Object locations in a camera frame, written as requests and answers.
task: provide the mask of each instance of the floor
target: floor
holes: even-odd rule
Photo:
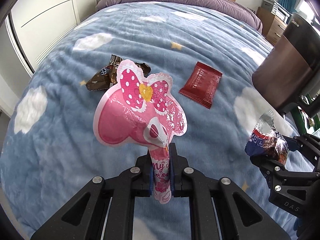
[[[0,152],[2,150],[4,137],[7,133],[9,121],[10,121],[10,118],[5,113],[0,112]],[[16,230],[20,233],[20,235],[24,239],[29,240],[29,237],[23,232],[20,223],[14,217],[12,210],[9,206],[8,200],[5,197],[4,192],[2,190],[1,184],[0,184],[0,204],[1,204],[2,208],[4,209],[5,213],[7,214],[7,216],[9,217],[11,223],[14,225]]]

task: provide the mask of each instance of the yellow heart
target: yellow heart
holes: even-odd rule
[[[140,84],[139,92],[144,100],[146,100],[147,102],[150,102],[153,94],[152,87],[148,87],[148,86],[145,86],[144,84]]]

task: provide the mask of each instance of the blue blanket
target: blue blanket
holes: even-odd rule
[[[172,95],[187,117],[175,137],[179,155],[206,176],[228,176],[294,239],[295,218],[268,202],[269,189],[244,152],[259,117],[274,109],[254,89],[251,75],[272,49],[247,24],[214,10],[174,3],[136,2],[108,7],[63,38],[44,59],[16,106],[0,158],[1,183],[11,208],[31,236],[94,176],[118,176],[147,148],[100,144],[92,130],[102,91],[86,82],[111,54],[145,62],[151,73],[173,77]],[[211,109],[179,94],[197,61],[223,73]],[[275,114],[284,135],[294,128]],[[290,153],[291,171],[310,171]],[[190,239],[188,200],[166,205],[139,198],[134,239]]]

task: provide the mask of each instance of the nightstand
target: nightstand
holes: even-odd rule
[[[262,35],[274,46],[280,39],[287,25],[276,15],[262,7],[258,8],[257,17],[262,22]]]

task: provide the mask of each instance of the pink lollipop wrapper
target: pink lollipop wrapper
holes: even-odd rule
[[[117,70],[117,84],[102,96],[93,119],[98,141],[117,147],[136,143],[148,147],[154,167],[154,196],[165,204],[171,198],[168,145],[173,135],[187,130],[183,109],[171,95],[172,77],[147,78],[131,60]]]

